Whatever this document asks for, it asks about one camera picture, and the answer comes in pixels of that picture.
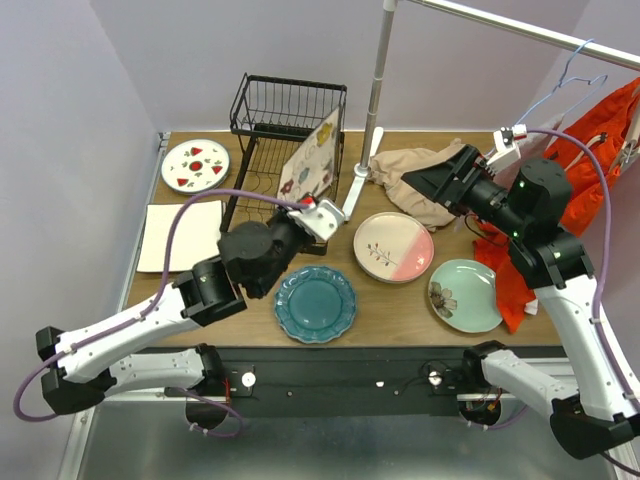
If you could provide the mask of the teal scalloped plate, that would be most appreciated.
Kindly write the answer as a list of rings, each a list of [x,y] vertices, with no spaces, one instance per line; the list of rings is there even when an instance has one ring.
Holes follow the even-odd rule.
[[[303,344],[326,344],[348,331],[357,314],[351,282],[339,270],[307,266],[284,278],[274,315],[284,333]]]

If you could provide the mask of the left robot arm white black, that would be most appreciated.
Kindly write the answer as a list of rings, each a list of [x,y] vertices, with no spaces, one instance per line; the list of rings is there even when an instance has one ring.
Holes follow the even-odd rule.
[[[91,408],[107,397],[152,387],[214,393],[223,381],[213,348],[146,355],[143,348],[246,310],[276,284],[295,256],[327,241],[341,220],[325,208],[278,209],[265,223],[243,222],[221,235],[218,255],[196,263],[127,310],[73,331],[46,327],[36,345],[46,373],[43,399],[57,415]]]

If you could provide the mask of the pink plate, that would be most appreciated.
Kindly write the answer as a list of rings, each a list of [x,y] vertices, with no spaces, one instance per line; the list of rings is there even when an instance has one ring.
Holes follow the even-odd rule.
[[[383,212],[364,220],[353,238],[358,265],[385,283],[408,283],[431,265],[435,246],[430,232],[411,216]]]

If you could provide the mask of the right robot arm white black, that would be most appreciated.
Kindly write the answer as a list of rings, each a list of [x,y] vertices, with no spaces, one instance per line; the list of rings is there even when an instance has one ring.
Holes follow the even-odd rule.
[[[464,352],[462,384],[474,392],[498,387],[511,393],[549,421],[575,459],[638,437],[638,380],[596,302],[598,282],[584,245],[561,223],[572,193],[564,169],[544,158],[527,160],[503,188],[479,151],[465,146],[402,180],[450,213],[472,212],[508,237],[511,263],[552,319],[577,382],[565,387],[490,341]]]

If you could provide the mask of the mint green plate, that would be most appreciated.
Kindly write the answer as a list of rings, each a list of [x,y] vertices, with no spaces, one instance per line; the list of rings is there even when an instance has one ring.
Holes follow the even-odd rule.
[[[450,327],[463,333],[486,333],[503,322],[495,283],[495,272],[484,264],[449,260],[431,275],[427,298],[434,313]]]

